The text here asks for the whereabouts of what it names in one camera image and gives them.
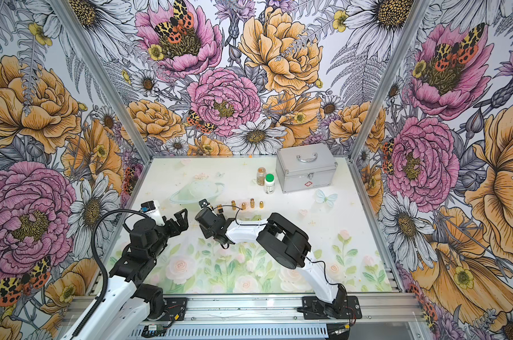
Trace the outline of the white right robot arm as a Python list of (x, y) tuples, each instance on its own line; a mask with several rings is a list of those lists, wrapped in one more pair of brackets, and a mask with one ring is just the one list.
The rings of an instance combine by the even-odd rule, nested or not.
[(310, 284), (325, 317), (339, 319), (347, 311), (347, 289), (328, 279), (326, 263), (312, 253), (307, 233), (281, 214), (273, 212), (260, 221), (238, 221), (205, 206), (195, 221), (206, 239), (222, 246), (258, 244), (281, 266), (298, 272)]

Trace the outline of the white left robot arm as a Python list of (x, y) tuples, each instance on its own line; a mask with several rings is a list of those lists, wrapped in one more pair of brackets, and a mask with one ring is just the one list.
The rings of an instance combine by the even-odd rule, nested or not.
[(182, 209), (168, 219), (156, 204), (147, 202), (140, 211), (118, 209), (104, 216), (116, 213), (140, 219), (130, 228), (130, 243), (111, 270), (100, 260), (92, 235), (91, 250), (103, 275), (102, 288), (62, 339), (128, 339), (143, 321), (157, 320), (166, 311), (162, 288), (144, 281), (169, 239), (188, 229), (188, 211)]

